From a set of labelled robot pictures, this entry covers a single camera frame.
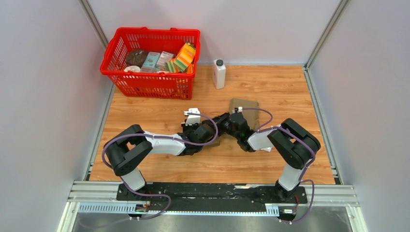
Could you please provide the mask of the brown cardboard box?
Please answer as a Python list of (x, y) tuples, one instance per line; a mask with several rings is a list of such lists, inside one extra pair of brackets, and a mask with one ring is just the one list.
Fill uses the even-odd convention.
[(222, 138), (221, 138), (221, 137), (218, 137), (218, 138), (216, 138), (212, 143), (210, 143), (210, 144), (208, 144), (208, 145), (204, 145), (204, 148), (220, 146), (221, 140), (222, 140)]

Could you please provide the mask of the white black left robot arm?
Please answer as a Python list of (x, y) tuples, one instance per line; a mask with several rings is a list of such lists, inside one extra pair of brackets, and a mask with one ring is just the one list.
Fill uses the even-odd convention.
[(116, 176), (128, 185), (129, 194), (137, 201), (148, 193), (146, 181), (138, 165), (148, 155), (168, 154), (191, 156), (200, 152), (203, 146), (218, 137), (218, 127), (212, 124), (184, 126), (183, 132), (164, 135), (142, 130), (140, 125), (132, 125), (118, 134), (103, 148), (105, 158)]

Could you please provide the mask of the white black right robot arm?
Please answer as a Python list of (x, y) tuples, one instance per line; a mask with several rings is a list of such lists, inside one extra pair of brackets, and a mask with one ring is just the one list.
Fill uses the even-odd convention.
[(220, 135), (234, 137), (246, 152), (265, 148), (277, 150), (285, 166), (275, 183), (275, 192), (277, 199), (284, 203), (295, 196), (303, 175), (321, 148), (319, 140), (291, 118), (263, 130), (251, 129), (242, 113), (224, 113), (213, 121)]

